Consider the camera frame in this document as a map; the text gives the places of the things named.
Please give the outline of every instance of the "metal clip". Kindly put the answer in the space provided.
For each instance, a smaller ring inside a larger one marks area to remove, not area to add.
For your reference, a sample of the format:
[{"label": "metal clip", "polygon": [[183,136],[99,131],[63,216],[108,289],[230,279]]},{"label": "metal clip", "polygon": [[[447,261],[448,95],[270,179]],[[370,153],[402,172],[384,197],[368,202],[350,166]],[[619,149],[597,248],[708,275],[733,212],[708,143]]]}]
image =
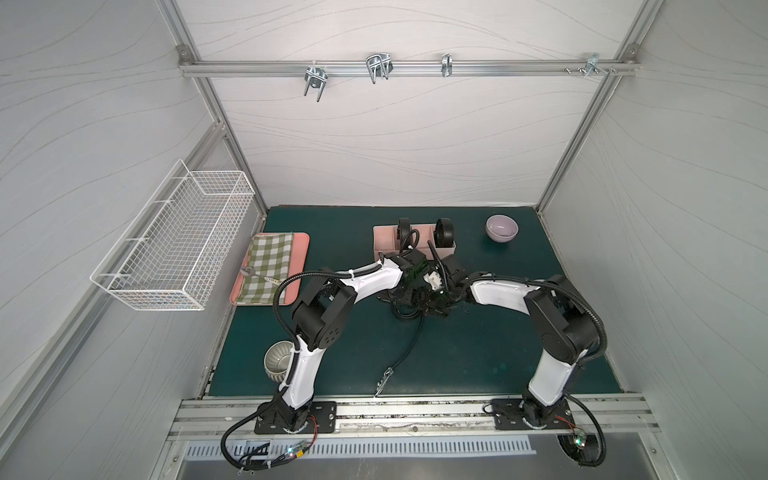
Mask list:
[{"label": "metal clip", "polygon": [[445,53],[442,56],[442,76],[450,77],[453,73],[453,57],[449,53]]},{"label": "metal clip", "polygon": [[192,50],[186,45],[176,45],[176,52],[179,54],[179,65],[192,65]]},{"label": "metal clip", "polygon": [[384,370],[384,376],[382,376],[382,379],[379,380],[379,383],[376,383],[376,393],[374,393],[373,396],[381,395],[381,392],[384,390],[384,385],[386,384],[386,381],[389,380],[389,377],[391,377],[394,372],[395,370],[392,370],[391,366],[388,369]]},{"label": "metal clip", "polygon": [[587,64],[584,66],[584,68],[579,68],[579,71],[584,77],[588,77],[590,74],[593,74],[593,73],[602,73],[605,75],[610,74],[609,71],[598,67],[599,58],[600,58],[600,55],[593,53],[592,56],[587,60]]},{"label": "metal clip", "polygon": [[392,71],[392,58],[388,53],[375,53],[366,58],[366,67],[368,67],[368,74],[374,84],[379,72],[385,80],[389,80],[389,72]]},{"label": "metal clip", "polygon": [[326,87],[328,81],[328,75],[322,68],[315,66],[309,67],[304,74],[304,80],[306,80],[306,87],[304,88],[304,96],[310,91],[310,87],[319,88],[317,91],[317,101],[320,101],[320,95],[323,94],[323,89]]},{"label": "metal clip", "polygon": [[627,49],[621,56],[621,61],[624,63],[637,63],[637,51],[640,50],[640,45],[632,43],[627,45]]}]

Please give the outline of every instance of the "vent grille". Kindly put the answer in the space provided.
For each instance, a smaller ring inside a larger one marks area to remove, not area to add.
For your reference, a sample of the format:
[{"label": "vent grille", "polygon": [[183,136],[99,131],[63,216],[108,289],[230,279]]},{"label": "vent grille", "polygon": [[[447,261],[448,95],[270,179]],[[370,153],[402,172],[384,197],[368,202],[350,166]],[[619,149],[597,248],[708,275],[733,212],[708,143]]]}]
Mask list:
[{"label": "vent grille", "polygon": [[[270,442],[266,456],[272,459],[300,439],[239,440],[230,443],[233,457],[239,458]],[[393,458],[393,457],[490,457],[535,455],[527,435],[473,435],[446,437],[387,437],[373,439],[317,439],[304,458]],[[192,441],[187,460],[223,459],[217,441]]]}]

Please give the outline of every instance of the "black mounting plate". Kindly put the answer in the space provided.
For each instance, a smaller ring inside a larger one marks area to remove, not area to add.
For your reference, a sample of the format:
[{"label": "black mounting plate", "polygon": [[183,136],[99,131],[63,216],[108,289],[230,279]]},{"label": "black mounting plate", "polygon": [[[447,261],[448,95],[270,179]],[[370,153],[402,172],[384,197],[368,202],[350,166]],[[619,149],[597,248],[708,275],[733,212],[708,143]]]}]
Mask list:
[{"label": "black mounting plate", "polygon": [[[493,426],[497,430],[531,430],[531,427],[523,422],[523,411],[520,409],[521,399],[493,399],[491,400],[491,410],[493,411]],[[554,411],[554,415],[560,416],[569,422],[573,422],[571,410],[568,409],[566,402],[560,402],[560,405]],[[567,429],[568,424],[554,418],[542,430],[560,430]]]},{"label": "black mounting plate", "polygon": [[[336,402],[312,402],[312,405],[310,405],[310,415],[314,415],[315,420],[317,420],[318,433],[333,433],[336,430]],[[287,433],[281,428],[282,422],[276,416],[277,411],[275,409],[268,409],[263,416],[257,417],[256,428],[253,429],[253,433],[257,435]],[[308,420],[304,427],[295,433],[312,433],[313,430],[314,425],[311,420]]]}]

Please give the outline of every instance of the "purple bowl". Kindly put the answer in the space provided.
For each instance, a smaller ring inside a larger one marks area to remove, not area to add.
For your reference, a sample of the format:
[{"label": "purple bowl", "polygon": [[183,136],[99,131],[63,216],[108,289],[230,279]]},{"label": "purple bowl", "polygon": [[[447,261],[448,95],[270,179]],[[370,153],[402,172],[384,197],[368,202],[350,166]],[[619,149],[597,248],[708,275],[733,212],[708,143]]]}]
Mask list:
[{"label": "purple bowl", "polygon": [[485,232],[491,240],[499,243],[515,238],[518,230],[517,223],[506,215],[494,215],[485,222]]}]

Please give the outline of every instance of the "dark green tabletop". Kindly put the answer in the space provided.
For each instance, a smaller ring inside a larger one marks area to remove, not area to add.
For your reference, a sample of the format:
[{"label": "dark green tabletop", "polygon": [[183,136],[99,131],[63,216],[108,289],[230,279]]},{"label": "dark green tabletop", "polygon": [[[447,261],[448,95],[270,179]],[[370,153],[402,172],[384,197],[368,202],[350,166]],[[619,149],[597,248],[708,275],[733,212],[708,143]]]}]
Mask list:
[{"label": "dark green tabletop", "polygon": [[[485,234],[493,214],[507,215],[520,233],[509,243]],[[455,228],[456,256],[468,272],[549,278],[562,273],[533,209],[494,207],[273,207],[266,232],[306,232],[310,249],[305,270],[348,270],[373,260],[374,225],[411,224],[448,217]],[[283,308],[290,318],[290,308]],[[317,395],[371,395],[384,370],[408,348],[418,320],[403,322],[374,296],[355,305],[341,339],[323,357]],[[287,339],[268,306],[237,307],[214,373],[209,395],[267,396],[276,383],[264,373],[263,358]],[[531,379],[541,342],[530,318],[498,306],[466,305],[448,318],[427,317],[414,350],[387,382],[386,395],[520,393]],[[620,392],[604,359],[588,367],[575,393]]]}]

